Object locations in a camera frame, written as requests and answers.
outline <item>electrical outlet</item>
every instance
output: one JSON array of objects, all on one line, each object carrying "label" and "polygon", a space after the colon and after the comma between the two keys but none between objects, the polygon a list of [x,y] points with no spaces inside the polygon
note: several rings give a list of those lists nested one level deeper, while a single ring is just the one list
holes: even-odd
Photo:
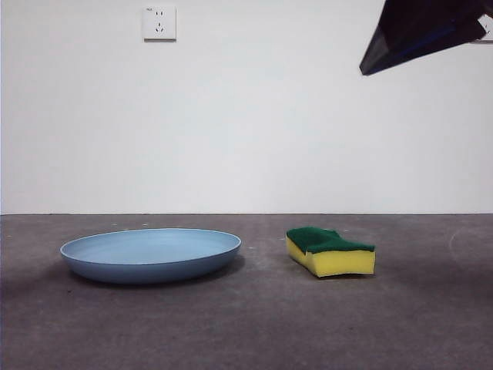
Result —
[{"label": "electrical outlet", "polygon": [[148,7],[142,13],[142,31],[146,40],[176,40],[176,8]]},{"label": "electrical outlet", "polygon": [[493,43],[493,18],[489,15],[483,15],[482,17],[480,17],[480,19],[478,19],[478,22],[483,26],[483,29],[485,29],[486,35],[481,40],[474,41],[473,43]]},{"label": "electrical outlet", "polygon": [[483,15],[478,21],[486,30],[486,35],[481,40],[493,40],[493,18],[489,15]]}]

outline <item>wall socket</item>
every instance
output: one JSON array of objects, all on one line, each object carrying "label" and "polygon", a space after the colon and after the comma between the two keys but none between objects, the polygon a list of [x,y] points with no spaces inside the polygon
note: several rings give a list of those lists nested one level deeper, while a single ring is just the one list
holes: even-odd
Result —
[{"label": "wall socket", "polygon": [[176,40],[176,8],[174,6],[148,7],[142,13],[144,41]]}]

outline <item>sponge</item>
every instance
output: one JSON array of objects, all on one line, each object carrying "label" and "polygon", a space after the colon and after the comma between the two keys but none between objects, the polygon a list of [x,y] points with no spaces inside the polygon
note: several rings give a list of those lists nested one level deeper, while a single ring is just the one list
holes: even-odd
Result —
[{"label": "sponge", "polygon": [[286,232],[287,253],[319,278],[373,274],[375,246],[348,241],[335,230],[302,227]]}]

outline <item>white wall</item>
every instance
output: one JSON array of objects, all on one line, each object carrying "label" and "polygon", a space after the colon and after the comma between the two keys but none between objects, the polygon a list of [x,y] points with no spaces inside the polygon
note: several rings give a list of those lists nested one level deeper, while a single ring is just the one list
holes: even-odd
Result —
[{"label": "white wall", "polygon": [[363,77],[383,0],[177,0],[144,43],[155,4],[3,0],[3,213],[493,211],[493,47]]}]

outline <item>black object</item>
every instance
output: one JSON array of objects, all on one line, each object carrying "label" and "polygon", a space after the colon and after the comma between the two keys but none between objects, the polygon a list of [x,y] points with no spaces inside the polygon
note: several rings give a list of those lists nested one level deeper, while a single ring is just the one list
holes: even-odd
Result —
[{"label": "black object", "polygon": [[493,0],[387,0],[360,64],[371,75],[403,62],[481,39],[478,19]]}]

